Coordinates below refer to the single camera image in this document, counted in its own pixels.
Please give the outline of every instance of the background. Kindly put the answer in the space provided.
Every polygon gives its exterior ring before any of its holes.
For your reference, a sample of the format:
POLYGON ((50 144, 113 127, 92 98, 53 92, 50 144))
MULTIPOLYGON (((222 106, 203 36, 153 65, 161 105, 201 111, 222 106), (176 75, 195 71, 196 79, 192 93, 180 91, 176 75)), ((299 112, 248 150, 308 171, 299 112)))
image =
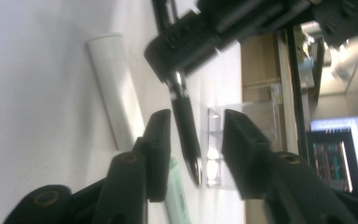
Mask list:
MULTIPOLYGON (((177 1, 179 15, 195 2, 177 1)), ((72 192, 105 177, 117 154, 86 42, 112 32, 123 41, 145 123, 171 108, 168 89, 144 58, 157 35, 151 1, 0 0, 0 223, 20 199, 48 184, 72 192)), ((241 58, 233 44, 187 79, 200 146, 207 108, 241 102, 241 58)), ((191 182, 172 117, 172 155, 182 168, 192 223, 243 223, 236 191, 191 182)), ((168 223, 163 204, 149 223, 168 223)))

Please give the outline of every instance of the white surface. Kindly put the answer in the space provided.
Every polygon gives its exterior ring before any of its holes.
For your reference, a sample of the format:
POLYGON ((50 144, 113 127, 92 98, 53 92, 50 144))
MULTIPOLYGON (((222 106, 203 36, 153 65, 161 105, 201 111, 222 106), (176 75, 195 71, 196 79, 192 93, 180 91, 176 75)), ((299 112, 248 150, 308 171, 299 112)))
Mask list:
POLYGON ((88 46, 117 148, 131 151, 145 125, 122 38, 103 35, 91 39, 88 46))
MULTIPOLYGON (((193 7, 178 1, 179 14, 193 7)), ((122 33, 143 118, 171 108, 143 53, 156 36, 145 0, 48 2, 0 0, 0 223, 28 192, 47 184, 77 191, 106 175, 117 153, 86 41, 122 33)), ((187 80, 200 146, 207 108, 241 101, 239 45, 187 80)), ((185 168, 172 118, 172 155, 182 167, 192 223, 243 223, 235 191, 196 189, 185 168)), ((161 204, 149 223, 167 223, 161 204)))

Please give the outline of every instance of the green object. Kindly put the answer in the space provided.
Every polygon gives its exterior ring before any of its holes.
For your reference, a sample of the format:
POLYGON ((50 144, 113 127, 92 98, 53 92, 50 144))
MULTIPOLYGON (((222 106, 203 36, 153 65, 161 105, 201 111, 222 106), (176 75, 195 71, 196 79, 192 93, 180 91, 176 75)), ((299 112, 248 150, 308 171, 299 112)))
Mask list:
POLYGON ((180 167, 175 158, 170 161, 167 196, 165 198, 171 224, 191 224, 183 191, 180 167))

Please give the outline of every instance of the white tube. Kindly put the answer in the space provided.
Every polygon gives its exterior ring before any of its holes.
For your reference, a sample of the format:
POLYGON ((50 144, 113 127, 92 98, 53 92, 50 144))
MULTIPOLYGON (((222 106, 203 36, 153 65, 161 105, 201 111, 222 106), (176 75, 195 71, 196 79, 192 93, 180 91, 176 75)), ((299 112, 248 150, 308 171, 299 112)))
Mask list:
POLYGON ((130 151, 136 138, 144 134, 145 125, 122 35, 96 37, 88 45, 118 150, 130 151))

